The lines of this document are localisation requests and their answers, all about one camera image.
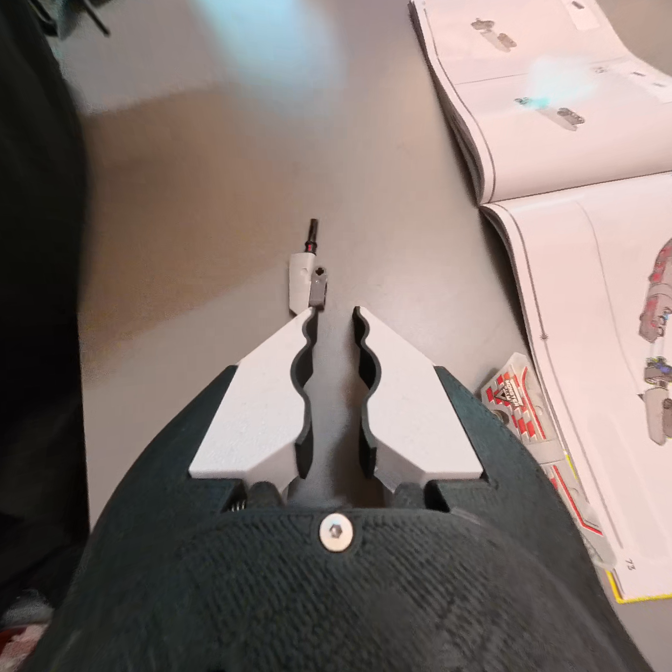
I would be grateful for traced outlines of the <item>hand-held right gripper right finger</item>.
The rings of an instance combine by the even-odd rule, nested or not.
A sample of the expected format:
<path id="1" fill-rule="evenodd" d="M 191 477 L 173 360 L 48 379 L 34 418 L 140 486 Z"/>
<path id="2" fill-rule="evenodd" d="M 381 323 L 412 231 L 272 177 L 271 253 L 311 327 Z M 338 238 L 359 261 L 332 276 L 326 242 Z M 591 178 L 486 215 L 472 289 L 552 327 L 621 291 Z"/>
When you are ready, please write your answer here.
<path id="1" fill-rule="evenodd" d="M 480 479 L 483 465 L 433 362 L 365 307 L 354 308 L 353 324 L 367 387 L 359 424 L 365 477 L 387 492 Z"/>

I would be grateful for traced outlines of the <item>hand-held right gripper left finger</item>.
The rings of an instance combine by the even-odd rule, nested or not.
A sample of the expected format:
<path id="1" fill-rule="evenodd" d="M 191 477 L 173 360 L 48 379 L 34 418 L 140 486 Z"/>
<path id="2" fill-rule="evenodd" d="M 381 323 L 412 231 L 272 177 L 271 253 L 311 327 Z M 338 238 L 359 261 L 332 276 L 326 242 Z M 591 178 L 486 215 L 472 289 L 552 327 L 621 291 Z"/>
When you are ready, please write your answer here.
<path id="1" fill-rule="evenodd" d="M 305 385 L 313 375 L 318 312 L 308 308 L 236 365 L 195 457 L 196 479 L 270 483 L 282 497 L 313 463 Z"/>

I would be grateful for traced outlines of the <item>white toy brick assembly with pin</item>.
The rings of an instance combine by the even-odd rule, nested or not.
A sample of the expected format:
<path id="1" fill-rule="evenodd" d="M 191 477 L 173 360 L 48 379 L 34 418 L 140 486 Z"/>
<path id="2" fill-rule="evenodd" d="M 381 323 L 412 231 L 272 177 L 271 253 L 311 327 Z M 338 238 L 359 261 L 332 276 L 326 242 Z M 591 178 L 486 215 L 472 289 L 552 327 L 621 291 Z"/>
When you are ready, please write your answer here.
<path id="1" fill-rule="evenodd" d="M 304 251 L 290 256 L 288 265 L 288 306 L 290 313 L 299 315 L 308 308 L 326 307 L 329 276 L 317 259 L 319 220 L 312 218 Z"/>

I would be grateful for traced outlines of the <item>grey desk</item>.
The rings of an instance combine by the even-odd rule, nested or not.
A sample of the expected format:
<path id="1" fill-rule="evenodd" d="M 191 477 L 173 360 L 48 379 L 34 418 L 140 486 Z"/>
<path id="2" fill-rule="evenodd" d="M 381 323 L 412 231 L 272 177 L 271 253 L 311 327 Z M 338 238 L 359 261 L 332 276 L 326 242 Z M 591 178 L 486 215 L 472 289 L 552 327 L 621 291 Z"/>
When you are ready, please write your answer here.
<path id="1" fill-rule="evenodd" d="M 567 507 L 481 399 L 531 359 L 508 249 L 415 36 L 380 46 L 405 98 L 345 102 L 338 17 L 213 9 L 200 44 L 233 79 L 242 48 L 262 101 L 224 86 L 147 99 L 85 124 L 93 220 L 79 326 L 93 526 L 36 651 L 64 671 L 650 671 Z M 299 26 L 316 9 L 317 25 Z M 366 133 L 339 139 L 344 112 Z M 313 463 L 270 483 L 189 466 L 236 365 L 294 317 L 290 256 L 318 219 L 329 276 L 305 385 Z M 367 387 L 353 310 L 436 366 L 484 475 L 387 492 L 359 463 Z"/>

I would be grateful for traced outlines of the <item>grey printed toy car body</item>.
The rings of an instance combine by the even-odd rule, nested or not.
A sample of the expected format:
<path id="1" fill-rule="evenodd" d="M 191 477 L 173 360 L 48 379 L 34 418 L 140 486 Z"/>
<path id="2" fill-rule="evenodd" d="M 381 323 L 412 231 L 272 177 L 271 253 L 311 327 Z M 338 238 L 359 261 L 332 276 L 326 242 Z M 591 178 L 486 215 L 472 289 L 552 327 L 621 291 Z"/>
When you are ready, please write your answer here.
<path id="1" fill-rule="evenodd" d="M 531 361 L 514 353 L 484 385 L 481 399 L 547 475 L 578 527 L 594 564 L 613 570 L 616 556 L 556 430 Z"/>

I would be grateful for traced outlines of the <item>person's dark clothing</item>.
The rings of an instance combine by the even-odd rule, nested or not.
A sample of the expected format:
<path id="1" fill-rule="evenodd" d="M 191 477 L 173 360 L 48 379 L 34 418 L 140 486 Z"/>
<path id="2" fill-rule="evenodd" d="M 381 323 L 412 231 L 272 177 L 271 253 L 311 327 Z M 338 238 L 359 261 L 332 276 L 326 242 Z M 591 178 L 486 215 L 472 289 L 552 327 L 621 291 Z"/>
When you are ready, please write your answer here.
<path id="1" fill-rule="evenodd" d="M 89 165 L 28 1 L 1 2 L 1 604 L 63 599 L 89 532 L 78 333 Z"/>

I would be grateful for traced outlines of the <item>open instruction booklet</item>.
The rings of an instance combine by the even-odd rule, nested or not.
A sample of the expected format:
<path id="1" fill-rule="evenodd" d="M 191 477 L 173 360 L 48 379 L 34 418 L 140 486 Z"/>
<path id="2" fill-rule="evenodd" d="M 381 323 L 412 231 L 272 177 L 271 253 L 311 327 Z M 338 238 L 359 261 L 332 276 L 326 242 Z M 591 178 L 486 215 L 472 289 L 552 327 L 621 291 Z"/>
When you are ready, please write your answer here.
<path id="1" fill-rule="evenodd" d="M 671 77 L 595 1 L 411 1 L 531 363 L 616 556 L 671 598 Z"/>

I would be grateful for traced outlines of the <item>thin black stick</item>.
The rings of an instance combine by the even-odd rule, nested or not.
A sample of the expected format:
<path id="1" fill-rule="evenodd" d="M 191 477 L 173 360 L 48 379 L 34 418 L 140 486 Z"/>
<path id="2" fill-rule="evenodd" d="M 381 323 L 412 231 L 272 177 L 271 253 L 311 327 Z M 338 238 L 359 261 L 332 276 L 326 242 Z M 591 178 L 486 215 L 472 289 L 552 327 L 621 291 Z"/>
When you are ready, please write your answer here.
<path id="1" fill-rule="evenodd" d="M 110 31 L 101 20 L 99 10 L 110 1 L 35 1 L 40 8 L 46 34 L 60 40 L 70 37 L 81 20 L 89 20 L 105 36 Z"/>

